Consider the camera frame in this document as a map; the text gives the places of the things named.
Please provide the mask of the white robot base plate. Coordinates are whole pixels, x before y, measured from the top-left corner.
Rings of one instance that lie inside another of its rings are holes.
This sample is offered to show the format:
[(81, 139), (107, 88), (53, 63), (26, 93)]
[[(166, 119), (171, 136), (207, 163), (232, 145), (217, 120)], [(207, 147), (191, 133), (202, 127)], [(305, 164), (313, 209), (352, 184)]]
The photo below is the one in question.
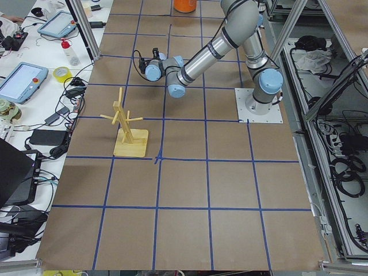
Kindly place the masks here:
[(259, 103), (253, 98), (254, 89), (235, 88), (238, 120), (242, 123), (282, 124), (282, 114), (275, 96), (272, 103)]

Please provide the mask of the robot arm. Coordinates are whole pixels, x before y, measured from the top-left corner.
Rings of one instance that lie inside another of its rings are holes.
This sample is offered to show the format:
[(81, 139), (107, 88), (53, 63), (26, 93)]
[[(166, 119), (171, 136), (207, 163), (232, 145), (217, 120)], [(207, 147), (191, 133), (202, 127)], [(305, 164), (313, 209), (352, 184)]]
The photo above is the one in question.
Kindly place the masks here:
[(258, 1), (221, 1), (220, 6), (224, 13), (223, 22), (213, 38), (188, 62), (181, 56), (162, 59), (159, 50), (153, 48), (152, 59), (140, 57), (135, 69), (149, 82), (165, 77), (169, 94), (180, 98), (185, 95), (186, 86), (228, 52), (242, 47), (255, 85), (252, 94), (246, 98), (246, 108), (253, 114), (265, 115), (277, 104), (274, 98), (281, 91), (283, 76), (272, 67), (272, 60), (262, 46), (258, 34)]

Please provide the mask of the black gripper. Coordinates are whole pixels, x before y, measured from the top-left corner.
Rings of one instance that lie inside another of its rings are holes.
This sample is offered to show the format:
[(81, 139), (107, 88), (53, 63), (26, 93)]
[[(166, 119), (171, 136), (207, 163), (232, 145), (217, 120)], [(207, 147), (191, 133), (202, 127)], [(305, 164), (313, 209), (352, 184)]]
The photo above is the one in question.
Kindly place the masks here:
[(145, 69), (148, 67), (150, 61), (152, 60), (165, 60), (166, 55), (159, 51), (157, 47), (152, 49), (153, 57), (152, 59), (145, 59), (143, 57), (139, 57), (139, 70), (143, 74), (145, 73)]

